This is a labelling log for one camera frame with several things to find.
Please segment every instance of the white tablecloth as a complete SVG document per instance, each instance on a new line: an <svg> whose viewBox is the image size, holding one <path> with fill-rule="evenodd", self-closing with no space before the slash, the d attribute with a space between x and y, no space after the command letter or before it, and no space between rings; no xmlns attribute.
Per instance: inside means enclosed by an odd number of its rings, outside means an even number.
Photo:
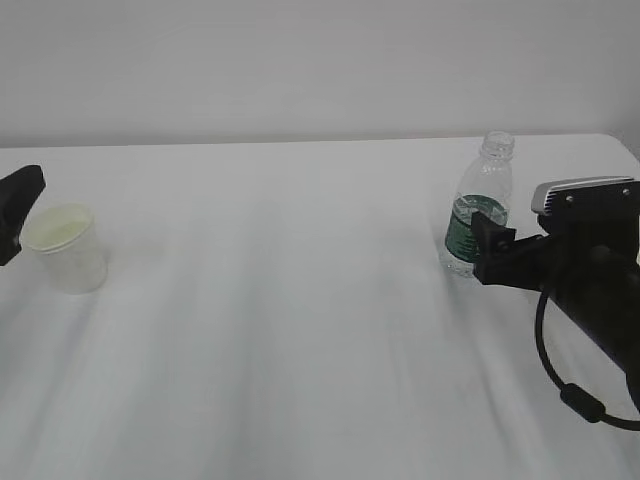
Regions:
<svg viewBox="0 0 640 480"><path fill-rule="evenodd" d="M536 296L445 273L436 246L480 139L0 150L38 163L34 212L96 213L110 273L0 275L0 478L632 479L638 434L558 398ZM603 135L518 137L534 187L628 174ZM636 415L621 373L550 308L561 375Z"/></svg>

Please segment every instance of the paper cup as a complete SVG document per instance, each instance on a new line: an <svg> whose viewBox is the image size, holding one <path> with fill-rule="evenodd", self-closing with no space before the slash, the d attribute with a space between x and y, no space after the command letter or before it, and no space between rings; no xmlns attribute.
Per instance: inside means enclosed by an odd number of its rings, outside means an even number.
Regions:
<svg viewBox="0 0 640 480"><path fill-rule="evenodd" d="M62 205L36 215L23 228L21 242L42 261L57 290L90 292L107 277L93 214L84 205Z"/></svg>

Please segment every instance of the plastic water bottle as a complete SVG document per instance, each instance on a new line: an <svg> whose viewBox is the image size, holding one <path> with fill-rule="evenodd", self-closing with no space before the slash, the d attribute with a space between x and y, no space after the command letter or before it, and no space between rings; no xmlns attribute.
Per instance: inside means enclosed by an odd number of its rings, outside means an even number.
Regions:
<svg viewBox="0 0 640 480"><path fill-rule="evenodd" d="M478 244L471 232L471 215L482 212L506 225L512 190L511 159L514 138L505 132L484 137L480 156L469 165L453 201L449 228L440 248L440 262L465 277L473 276Z"/></svg>

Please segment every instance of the black cable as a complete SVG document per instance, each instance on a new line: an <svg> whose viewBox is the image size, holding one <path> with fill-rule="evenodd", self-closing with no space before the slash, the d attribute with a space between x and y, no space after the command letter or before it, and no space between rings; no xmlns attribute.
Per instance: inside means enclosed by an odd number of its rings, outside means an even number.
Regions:
<svg viewBox="0 0 640 480"><path fill-rule="evenodd" d="M551 294L551 285L547 284L540 293L538 299L538 306L536 308L536 321L534 326L536 349L538 350L538 356L542 362L542 366L547 372L547 375L551 381L560 390L560 398L569 407L575 410L585 420L591 423L604 422L612 427L620 428L622 430L631 430L635 432L640 431L639 420L626 420L624 418L615 417L606 413L605 406L596 399L593 395L585 391L582 387L573 383L565 383L553 368L549 355L547 354L547 348L544 344L544 335L542 325L544 323L544 312L549 301L549 295Z"/></svg>

